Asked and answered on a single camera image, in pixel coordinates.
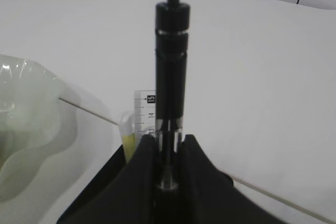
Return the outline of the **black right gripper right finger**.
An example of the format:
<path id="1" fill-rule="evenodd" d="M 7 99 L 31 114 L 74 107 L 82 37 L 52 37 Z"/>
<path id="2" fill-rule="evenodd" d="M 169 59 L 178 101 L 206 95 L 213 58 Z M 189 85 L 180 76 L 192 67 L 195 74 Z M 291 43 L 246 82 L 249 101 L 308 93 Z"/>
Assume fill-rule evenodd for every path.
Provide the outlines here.
<path id="1" fill-rule="evenodd" d="M 206 156 L 194 135 L 180 148 L 183 223 L 282 223 L 234 187 Z"/>

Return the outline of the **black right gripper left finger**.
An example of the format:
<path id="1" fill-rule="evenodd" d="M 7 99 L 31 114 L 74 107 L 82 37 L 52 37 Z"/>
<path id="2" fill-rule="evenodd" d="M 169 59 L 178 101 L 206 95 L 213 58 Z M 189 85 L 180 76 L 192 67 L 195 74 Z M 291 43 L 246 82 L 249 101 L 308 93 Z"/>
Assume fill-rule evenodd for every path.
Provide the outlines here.
<path id="1" fill-rule="evenodd" d="M 144 135 L 126 164 L 85 204 L 76 199 L 58 223 L 152 223 L 155 140 Z"/>

